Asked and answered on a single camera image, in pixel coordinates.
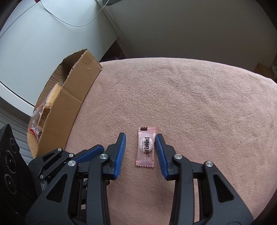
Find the green white tissue box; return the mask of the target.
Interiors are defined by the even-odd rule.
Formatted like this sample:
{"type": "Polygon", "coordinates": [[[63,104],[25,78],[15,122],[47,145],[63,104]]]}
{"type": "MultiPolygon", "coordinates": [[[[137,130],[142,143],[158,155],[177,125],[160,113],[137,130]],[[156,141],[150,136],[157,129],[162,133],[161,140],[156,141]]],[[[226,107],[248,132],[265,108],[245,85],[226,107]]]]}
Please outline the green white tissue box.
{"type": "Polygon", "coordinates": [[[271,65],[271,72],[273,73],[274,79],[277,79],[277,63],[273,62],[273,64],[271,65]]]}

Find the pink white candy packet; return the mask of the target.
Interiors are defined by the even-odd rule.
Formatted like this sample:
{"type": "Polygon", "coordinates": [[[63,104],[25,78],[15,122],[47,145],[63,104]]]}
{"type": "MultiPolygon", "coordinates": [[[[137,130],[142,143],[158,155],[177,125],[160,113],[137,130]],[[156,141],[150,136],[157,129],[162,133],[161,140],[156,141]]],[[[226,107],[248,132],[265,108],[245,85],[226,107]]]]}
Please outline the pink white candy packet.
{"type": "Polygon", "coordinates": [[[138,129],[138,152],[136,166],[154,168],[156,127],[138,129]]]}

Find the open cardboard box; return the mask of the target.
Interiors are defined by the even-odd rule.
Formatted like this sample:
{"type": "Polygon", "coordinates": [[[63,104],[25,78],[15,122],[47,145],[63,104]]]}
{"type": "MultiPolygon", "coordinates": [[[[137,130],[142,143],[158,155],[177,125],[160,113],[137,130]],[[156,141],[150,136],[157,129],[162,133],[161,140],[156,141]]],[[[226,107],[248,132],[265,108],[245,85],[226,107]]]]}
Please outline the open cardboard box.
{"type": "Polygon", "coordinates": [[[34,108],[35,111],[42,105],[55,84],[61,82],[61,91],[46,117],[40,139],[27,130],[27,143],[34,158],[65,148],[79,109],[101,70],[102,66],[87,49],[73,53],[58,65],[34,108]]]}

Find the packaged sliced bread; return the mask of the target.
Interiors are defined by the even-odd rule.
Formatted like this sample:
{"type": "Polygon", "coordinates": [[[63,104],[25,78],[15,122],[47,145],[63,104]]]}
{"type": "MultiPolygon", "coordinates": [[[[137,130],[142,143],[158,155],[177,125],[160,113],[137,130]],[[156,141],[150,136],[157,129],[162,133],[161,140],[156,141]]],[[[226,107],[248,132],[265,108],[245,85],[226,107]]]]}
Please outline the packaged sliced bread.
{"type": "Polygon", "coordinates": [[[54,104],[59,92],[61,91],[61,88],[62,88],[61,82],[56,83],[55,86],[52,88],[52,90],[49,92],[46,100],[40,106],[40,110],[39,110],[40,118],[38,120],[38,127],[40,129],[43,128],[43,125],[46,121],[46,117],[50,113],[51,108],[53,107],[53,104],[54,104]]]}

